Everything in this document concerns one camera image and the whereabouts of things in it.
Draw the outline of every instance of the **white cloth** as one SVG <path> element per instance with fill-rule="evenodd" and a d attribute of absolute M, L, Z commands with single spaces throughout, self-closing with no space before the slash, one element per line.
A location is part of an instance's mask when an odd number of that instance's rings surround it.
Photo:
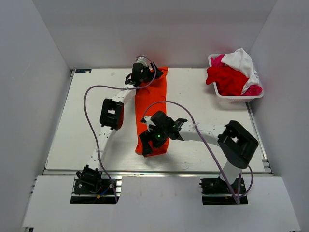
<path fill-rule="evenodd" d="M 259 76 L 256 70 L 254 70 L 252 59 L 242 48 L 237 49 L 234 53 L 225 54 L 221 62 L 240 71 L 249 78 L 247 83 L 243 86 L 241 94 L 244 94 L 249 86 L 259 84 Z"/>

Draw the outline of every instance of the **red cloth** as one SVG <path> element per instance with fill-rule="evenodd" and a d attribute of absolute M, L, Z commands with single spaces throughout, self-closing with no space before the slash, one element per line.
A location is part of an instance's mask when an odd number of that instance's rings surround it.
<path fill-rule="evenodd" d="M 239 96 L 248 78 L 240 71 L 229 66 L 210 67 L 207 69 L 208 77 L 206 84 L 216 82 L 218 91 L 224 96 Z"/>
<path fill-rule="evenodd" d="M 249 89 L 243 94 L 243 96 L 258 96 L 263 91 L 259 85 L 249 86 Z"/>
<path fill-rule="evenodd" d="M 137 90 L 137 93 L 135 95 L 135 117 L 136 117 L 136 131 L 137 131 L 137 138 L 138 138 L 138 144 L 136 146 L 135 152 L 138 154 L 142 154 L 143 152 L 142 143 L 141 143 L 139 135 L 143 133 L 145 130 L 147 130 L 146 124 L 143 124 L 140 122 L 145 110 L 152 103 L 166 100 L 166 90 L 167 90 L 166 75 L 168 73 L 168 67 L 161 67 L 159 68 L 159 70 L 163 72 L 162 76 L 154 80 L 150 86 Z M 166 114 L 166 104 L 159 103 L 159 104 L 153 105 L 147 111 L 146 116 L 152 116 L 159 110 L 163 111 Z M 163 146 L 159 148 L 154 148 L 151 145 L 153 153 L 148 156 L 164 154 L 166 153 L 168 146 L 169 146 L 168 139 L 163 144 Z"/>
<path fill-rule="evenodd" d="M 225 64 L 221 62 L 223 57 L 224 57 L 224 54 L 217 56 L 215 59 L 211 57 L 211 66 L 214 66 L 214 67 L 225 66 Z"/>

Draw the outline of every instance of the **pink cloth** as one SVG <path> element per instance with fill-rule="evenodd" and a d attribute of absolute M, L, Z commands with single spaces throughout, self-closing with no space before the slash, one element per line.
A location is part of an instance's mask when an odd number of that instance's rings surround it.
<path fill-rule="evenodd" d="M 225 66 L 225 64 L 221 62 L 223 57 L 224 57 L 224 54 L 219 55 L 215 59 L 211 57 L 211 65 L 213 67 L 223 67 L 223 66 Z"/>
<path fill-rule="evenodd" d="M 262 91 L 262 87 L 258 85 L 252 85 L 249 86 L 249 89 L 243 94 L 243 96 L 258 96 Z"/>

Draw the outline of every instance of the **white plastic basket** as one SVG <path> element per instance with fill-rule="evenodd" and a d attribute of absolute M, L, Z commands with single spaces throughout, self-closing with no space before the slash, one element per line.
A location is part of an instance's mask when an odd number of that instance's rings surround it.
<path fill-rule="evenodd" d="M 221 54 L 211 54 L 208 56 L 209 67 L 211 67 L 211 58 L 215 59 L 219 55 Z M 250 102 L 255 98 L 261 98 L 264 95 L 264 91 L 262 90 L 262 92 L 258 96 L 223 96 L 218 92 L 217 84 L 214 82 L 213 85 L 214 85 L 214 90 L 216 92 L 217 97 L 219 98 L 218 100 L 220 103 Z"/>

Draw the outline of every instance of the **white tabletop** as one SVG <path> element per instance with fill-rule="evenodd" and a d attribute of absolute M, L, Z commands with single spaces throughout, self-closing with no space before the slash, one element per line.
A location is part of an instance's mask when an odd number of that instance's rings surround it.
<path fill-rule="evenodd" d="M 75 73 L 62 117 L 49 152 L 48 170 L 81 170 L 95 148 L 95 140 L 86 121 L 83 108 L 85 91 L 93 85 L 122 87 L 131 69 L 92 69 L 91 73 Z M 213 85 L 207 86 L 206 69 L 169 69 L 167 75 L 167 100 L 185 106 L 195 120 L 203 124 L 227 124 L 236 120 L 252 135 L 250 116 L 244 103 L 219 105 Z M 99 132 L 102 102 L 112 98 L 117 90 L 95 88 L 87 97 L 90 120 Z M 174 120 L 189 118 L 180 107 L 167 103 L 167 114 Z M 112 145 L 102 158 L 109 171 L 160 171 L 160 172 L 217 172 L 205 145 L 195 141 L 170 141 L 167 154 L 144 158 L 135 153 L 137 144 L 134 99 L 125 106 L 123 126 L 117 131 Z M 222 150 L 210 145 L 222 166 L 226 162 Z M 254 172 L 263 172 L 261 149 L 257 149 L 250 166 Z"/>

